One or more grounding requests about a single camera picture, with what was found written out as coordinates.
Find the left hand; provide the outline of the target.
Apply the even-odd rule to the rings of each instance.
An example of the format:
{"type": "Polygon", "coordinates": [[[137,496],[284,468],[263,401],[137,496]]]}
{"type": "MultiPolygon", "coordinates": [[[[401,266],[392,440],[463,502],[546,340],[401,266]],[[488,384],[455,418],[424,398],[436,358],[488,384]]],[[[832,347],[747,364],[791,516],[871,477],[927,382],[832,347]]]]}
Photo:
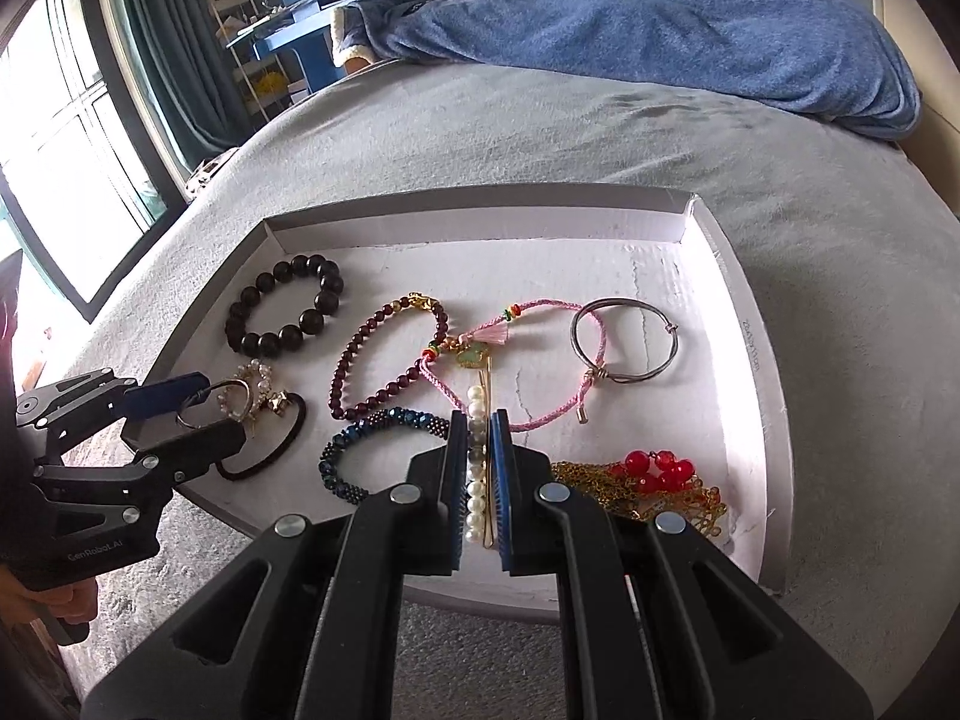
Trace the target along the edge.
{"type": "Polygon", "coordinates": [[[10,626],[34,621],[43,610],[68,624],[93,621],[98,616],[98,596],[96,578],[35,592],[26,589],[7,566],[0,571],[0,614],[10,626]]]}

